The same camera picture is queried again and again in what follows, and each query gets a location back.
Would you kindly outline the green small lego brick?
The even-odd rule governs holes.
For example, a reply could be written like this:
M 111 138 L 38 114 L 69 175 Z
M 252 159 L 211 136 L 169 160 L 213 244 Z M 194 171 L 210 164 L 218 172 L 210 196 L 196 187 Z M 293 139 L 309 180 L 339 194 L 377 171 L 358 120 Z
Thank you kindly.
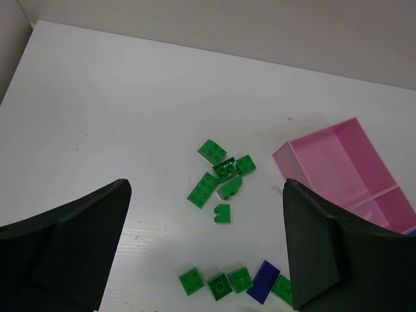
M 230 204 L 220 204 L 214 208 L 214 222 L 216 224 L 231 223 L 231 206 Z

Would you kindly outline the dark blue lego brick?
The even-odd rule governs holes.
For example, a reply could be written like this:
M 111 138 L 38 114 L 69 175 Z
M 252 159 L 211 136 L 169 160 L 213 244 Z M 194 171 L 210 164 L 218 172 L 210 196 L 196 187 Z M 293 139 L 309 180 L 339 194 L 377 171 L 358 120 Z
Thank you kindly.
M 246 291 L 246 294 L 263 305 L 279 275 L 280 270 L 264 260 L 253 279 L 253 286 Z

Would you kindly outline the blue two-compartment tray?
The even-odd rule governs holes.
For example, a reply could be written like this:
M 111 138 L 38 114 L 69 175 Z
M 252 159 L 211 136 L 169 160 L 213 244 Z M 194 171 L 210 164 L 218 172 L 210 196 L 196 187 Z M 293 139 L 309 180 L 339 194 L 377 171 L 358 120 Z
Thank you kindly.
M 413 229 L 412 231 L 407 233 L 406 236 L 415 237 L 416 236 L 416 229 Z

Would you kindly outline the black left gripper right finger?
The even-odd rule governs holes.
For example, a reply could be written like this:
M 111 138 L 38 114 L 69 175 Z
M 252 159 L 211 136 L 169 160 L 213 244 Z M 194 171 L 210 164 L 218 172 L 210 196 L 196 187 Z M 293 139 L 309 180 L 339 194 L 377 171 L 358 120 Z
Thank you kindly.
M 287 179 L 283 217 L 297 311 L 414 311 L 415 237 Z

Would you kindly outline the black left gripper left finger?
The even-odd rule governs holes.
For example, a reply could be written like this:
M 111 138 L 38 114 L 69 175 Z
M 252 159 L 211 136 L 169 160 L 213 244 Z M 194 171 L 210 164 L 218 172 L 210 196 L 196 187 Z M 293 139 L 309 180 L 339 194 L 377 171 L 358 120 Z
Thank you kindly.
M 1 310 L 98 311 L 130 200 L 118 179 L 1 227 Z

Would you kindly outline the green upside-down lego brick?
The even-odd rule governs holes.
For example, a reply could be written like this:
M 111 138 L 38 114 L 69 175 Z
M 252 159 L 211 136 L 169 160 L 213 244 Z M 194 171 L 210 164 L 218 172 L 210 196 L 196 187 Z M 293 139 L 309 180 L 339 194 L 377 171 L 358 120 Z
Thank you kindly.
M 213 171 L 217 176 L 219 182 L 228 180 L 231 177 L 239 174 L 237 168 L 237 163 L 234 157 L 231 157 L 215 166 L 213 166 Z

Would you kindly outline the green rounded lego brick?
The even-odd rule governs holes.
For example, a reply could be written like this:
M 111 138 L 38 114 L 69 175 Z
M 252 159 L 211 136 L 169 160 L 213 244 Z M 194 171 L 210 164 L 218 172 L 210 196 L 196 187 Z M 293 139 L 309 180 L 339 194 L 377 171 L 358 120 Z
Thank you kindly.
M 217 190 L 217 194 L 221 200 L 228 200 L 230 199 L 230 197 L 238 193 L 241 186 L 242 186 L 242 176 L 238 175 L 237 177 L 231 179 L 230 181 L 222 185 Z

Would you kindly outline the pink two-compartment tray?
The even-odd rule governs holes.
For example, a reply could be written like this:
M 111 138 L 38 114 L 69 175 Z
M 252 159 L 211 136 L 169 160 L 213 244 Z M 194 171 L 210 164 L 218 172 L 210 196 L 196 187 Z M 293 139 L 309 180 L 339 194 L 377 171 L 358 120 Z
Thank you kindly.
M 415 211 L 357 118 L 289 140 L 273 158 L 328 201 L 391 231 L 415 231 Z

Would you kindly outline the green long lego brick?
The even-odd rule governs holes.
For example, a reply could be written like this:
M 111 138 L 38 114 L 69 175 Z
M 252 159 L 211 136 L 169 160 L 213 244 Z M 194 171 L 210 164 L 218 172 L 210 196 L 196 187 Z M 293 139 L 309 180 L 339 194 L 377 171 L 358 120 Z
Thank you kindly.
M 283 300 L 289 306 L 293 306 L 291 282 L 285 276 L 278 276 L 271 292 L 272 294 Z
M 206 172 L 188 195 L 187 200 L 201 209 L 213 194 L 219 183 L 219 180 L 215 176 Z

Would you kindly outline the green square lego brick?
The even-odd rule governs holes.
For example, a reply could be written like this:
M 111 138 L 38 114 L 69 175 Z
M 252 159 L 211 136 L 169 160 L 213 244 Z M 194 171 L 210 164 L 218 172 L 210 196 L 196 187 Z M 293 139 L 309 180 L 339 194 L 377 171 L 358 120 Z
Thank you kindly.
M 245 266 L 230 272 L 227 276 L 235 293 L 247 291 L 254 286 L 250 273 Z
M 202 275 L 196 267 L 180 275 L 179 280 L 187 296 L 194 294 L 205 285 Z
M 236 167 L 240 175 L 245 176 L 257 169 L 250 155 L 245 155 L 236 160 Z
M 224 273 L 220 273 L 219 275 L 211 278 L 207 284 L 216 302 L 223 299 L 233 291 L 228 278 Z

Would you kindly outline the green curved lego brick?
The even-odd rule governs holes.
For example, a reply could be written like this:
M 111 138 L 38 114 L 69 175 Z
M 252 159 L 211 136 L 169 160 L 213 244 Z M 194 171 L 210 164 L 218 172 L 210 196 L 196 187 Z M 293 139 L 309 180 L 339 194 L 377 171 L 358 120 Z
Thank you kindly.
M 212 165 L 217 165 L 225 158 L 227 151 L 213 140 L 207 140 L 199 149 L 198 153 Z

